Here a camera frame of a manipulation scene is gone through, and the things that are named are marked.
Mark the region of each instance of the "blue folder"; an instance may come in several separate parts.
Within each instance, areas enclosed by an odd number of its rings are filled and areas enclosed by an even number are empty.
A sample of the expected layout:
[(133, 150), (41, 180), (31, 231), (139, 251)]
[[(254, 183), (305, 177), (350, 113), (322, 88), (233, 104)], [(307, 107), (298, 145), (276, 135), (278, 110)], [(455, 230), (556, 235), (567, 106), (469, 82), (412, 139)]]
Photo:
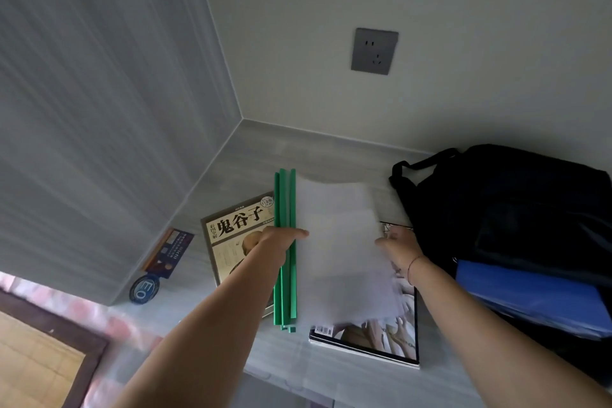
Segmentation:
[(491, 308), (586, 338), (612, 336), (595, 286), (545, 274), (460, 260), (456, 281)]

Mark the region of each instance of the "bracelet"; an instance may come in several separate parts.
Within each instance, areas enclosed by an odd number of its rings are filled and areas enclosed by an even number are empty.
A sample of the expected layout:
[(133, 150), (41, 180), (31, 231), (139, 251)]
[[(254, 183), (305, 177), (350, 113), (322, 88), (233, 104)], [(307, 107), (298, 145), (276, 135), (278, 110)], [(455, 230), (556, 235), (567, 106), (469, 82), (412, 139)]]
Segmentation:
[(410, 262), (410, 264), (408, 265), (408, 269), (406, 270), (406, 279), (408, 280), (408, 282), (410, 282), (410, 279), (408, 279), (408, 275), (410, 274), (410, 267), (412, 266), (412, 264), (417, 261), (419, 258), (425, 258), (424, 255), (418, 256), (416, 257), (414, 260), (412, 260)]

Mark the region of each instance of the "blue round badge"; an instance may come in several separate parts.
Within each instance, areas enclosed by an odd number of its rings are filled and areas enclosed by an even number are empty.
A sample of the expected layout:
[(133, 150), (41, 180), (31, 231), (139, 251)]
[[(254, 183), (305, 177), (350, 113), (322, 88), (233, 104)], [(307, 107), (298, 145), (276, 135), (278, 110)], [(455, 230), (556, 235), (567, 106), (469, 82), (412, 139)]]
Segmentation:
[(138, 278), (130, 288), (130, 302), (137, 305), (147, 303), (159, 290), (159, 278), (153, 274), (145, 274)]

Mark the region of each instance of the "electrical outlet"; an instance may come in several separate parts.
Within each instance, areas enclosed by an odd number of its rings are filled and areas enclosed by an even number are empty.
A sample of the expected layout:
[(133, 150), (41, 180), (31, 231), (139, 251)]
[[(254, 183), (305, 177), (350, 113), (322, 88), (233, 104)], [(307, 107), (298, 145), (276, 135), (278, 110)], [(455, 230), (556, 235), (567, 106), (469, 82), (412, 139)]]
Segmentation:
[(398, 37), (399, 34), (395, 31), (357, 28), (355, 30), (351, 69), (368, 73), (389, 74)]

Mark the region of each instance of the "round sticker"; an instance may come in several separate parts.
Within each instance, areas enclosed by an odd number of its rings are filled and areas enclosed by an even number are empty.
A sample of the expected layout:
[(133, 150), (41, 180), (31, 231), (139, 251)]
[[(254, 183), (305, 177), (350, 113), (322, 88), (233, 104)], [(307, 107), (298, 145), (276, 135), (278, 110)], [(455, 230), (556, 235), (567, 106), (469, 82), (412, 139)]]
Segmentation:
[(153, 274), (145, 274), (132, 284), (130, 302), (137, 305), (147, 303), (159, 290), (159, 278)]
[(272, 203), (274, 203), (274, 199), (272, 197), (270, 197), (270, 195), (266, 195), (261, 200), (261, 206), (264, 207), (264, 208), (271, 207)]

